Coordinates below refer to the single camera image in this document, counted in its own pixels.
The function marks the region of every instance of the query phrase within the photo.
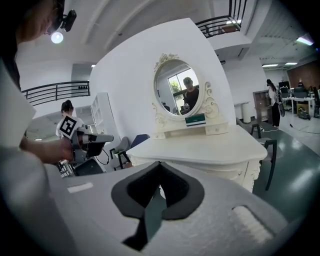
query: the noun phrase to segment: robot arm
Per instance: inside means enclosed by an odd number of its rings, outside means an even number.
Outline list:
[[[64,118],[59,131],[72,144],[73,164],[80,164],[91,157],[100,155],[105,143],[114,140],[112,135],[92,134],[88,126],[69,116]]]

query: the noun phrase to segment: oval mirror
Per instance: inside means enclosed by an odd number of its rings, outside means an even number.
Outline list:
[[[155,77],[155,89],[162,106],[174,115],[185,115],[196,105],[199,82],[185,62],[172,59],[161,65]]]

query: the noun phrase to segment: white dresser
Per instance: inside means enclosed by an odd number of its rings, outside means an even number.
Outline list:
[[[267,150],[238,125],[217,135],[152,138],[127,151],[133,166],[166,161],[237,182],[252,192]]]

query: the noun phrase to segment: balcony railing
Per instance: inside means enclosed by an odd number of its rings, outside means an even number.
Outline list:
[[[22,93],[32,106],[36,106],[67,98],[90,96],[90,87],[88,80],[78,80],[46,84],[23,90]]]
[[[196,25],[206,38],[240,31],[247,0],[229,0],[229,12],[226,15],[209,18]]]

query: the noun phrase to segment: green floor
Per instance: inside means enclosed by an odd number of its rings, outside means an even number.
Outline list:
[[[262,124],[266,131],[275,129]],[[265,191],[271,163],[263,161],[253,193],[280,211],[289,221],[304,216],[320,188],[320,157],[310,148],[281,130],[262,133],[277,140],[283,157],[276,160],[271,186]]]

